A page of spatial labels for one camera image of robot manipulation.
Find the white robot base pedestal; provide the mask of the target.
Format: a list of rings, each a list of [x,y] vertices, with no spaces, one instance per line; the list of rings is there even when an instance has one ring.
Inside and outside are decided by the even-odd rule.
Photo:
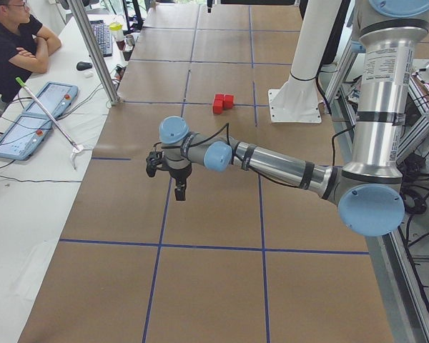
[[[319,124],[316,81],[334,24],[345,20],[343,9],[349,1],[307,3],[289,79],[280,89],[268,91],[270,118],[273,123]]]

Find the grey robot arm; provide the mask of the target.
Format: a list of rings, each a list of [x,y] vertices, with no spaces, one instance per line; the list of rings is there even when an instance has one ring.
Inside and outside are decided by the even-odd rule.
[[[146,172],[168,172],[177,200],[185,198],[194,164],[223,172],[234,165],[284,187],[313,192],[337,207],[344,225],[366,237],[397,229],[405,216],[397,152],[417,44],[429,30],[429,1],[356,1],[352,30],[365,50],[360,100],[350,161],[322,164],[234,139],[228,126],[210,136],[189,129],[180,116],[159,125],[159,140],[146,159]]]

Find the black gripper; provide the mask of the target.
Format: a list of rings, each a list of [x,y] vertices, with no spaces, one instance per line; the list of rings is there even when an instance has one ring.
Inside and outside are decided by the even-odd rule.
[[[169,172],[175,179],[174,195],[178,202],[186,200],[187,179],[192,173],[192,165],[184,167],[170,166],[162,151],[151,151],[146,158],[146,173],[148,177],[154,177],[157,171]]]

